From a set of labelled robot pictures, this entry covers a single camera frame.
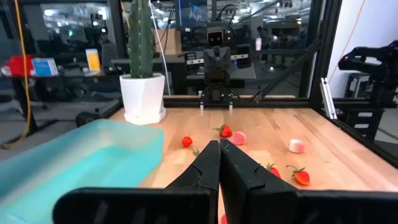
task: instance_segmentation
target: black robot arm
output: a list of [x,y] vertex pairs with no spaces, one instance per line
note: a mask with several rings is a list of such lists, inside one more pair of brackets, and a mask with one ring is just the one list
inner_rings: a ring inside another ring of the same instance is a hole
[[[380,64],[366,62],[368,57]],[[340,59],[340,70],[356,70],[370,75],[373,84],[370,100],[377,104],[391,104],[398,87],[398,40],[380,48],[356,47]]]

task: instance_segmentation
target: white plant pot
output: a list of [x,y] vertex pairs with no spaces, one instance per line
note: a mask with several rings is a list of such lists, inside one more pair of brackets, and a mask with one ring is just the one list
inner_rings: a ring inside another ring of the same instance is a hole
[[138,125],[156,124],[165,117],[164,79],[159,73],[155,73],[153,78],[120,76],[124,119],[127,122]]

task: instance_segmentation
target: light blue container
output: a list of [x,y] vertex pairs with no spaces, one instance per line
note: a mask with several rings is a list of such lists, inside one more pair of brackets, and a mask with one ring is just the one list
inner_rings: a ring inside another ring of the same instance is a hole
[[137,187],[161,162],[164,132],[100,119],[0,163],[0,223],[50,224],[80,187]]

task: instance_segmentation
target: red object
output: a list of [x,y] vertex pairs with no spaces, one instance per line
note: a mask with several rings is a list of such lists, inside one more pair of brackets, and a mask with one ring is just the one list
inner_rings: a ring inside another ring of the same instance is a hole
[[305,167],[301,169],[297,169],[296,167],[292,165],[287,165],[286,167],[293,167],[295,170],[293,171],[292,177],[296,180],[297,183],[302,184],[302,185],[308,185],[310,184],[310,174],[308,174],[306,171],[304,171]]
[[223,124],[220,128],[215,128],[214,130],[220,132],[220,137],[222,138],[228,138],[232,136],[232,130],[226,124]]
[[234,135],[232,135],[231,142],[236,146],[240,146],[246,143],[246,135],[241,131],[235,131]]
[[17,77],[23,77],[25,74],[30,76],[30,71],[33,70],[32,56],[26,55],[26,73],[24,72],[24,57],[20,55],[11,56],[11,59],[6,62],[6,65],[10,68],[11,75]]
[[183,147],[190,147],[192,145],[192,138],[185,136],[182,138],[181,144]]
[[267,170],[268,170],[271,174],[274,174],[275,176],[277,176],[277,177],[280,178],[279,171],[278,171],[276,168],[274,168],[273,166],[274,166],[274,164],[268,164],[268,165],[267,165]]
[[225,214],[223,215],[223,217],[221,218],[221,224],[227,224],[228,222],[226,221],[226,216]]

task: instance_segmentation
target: potted cactus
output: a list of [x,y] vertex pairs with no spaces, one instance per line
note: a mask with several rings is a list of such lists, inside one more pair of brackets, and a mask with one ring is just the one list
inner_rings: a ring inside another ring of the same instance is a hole
[[129,21],[130,74],[120,76],[126,121],[159,123],[165,116],[163,93],[165,77],[152,71],[153,22],[148,0],[134,0]]

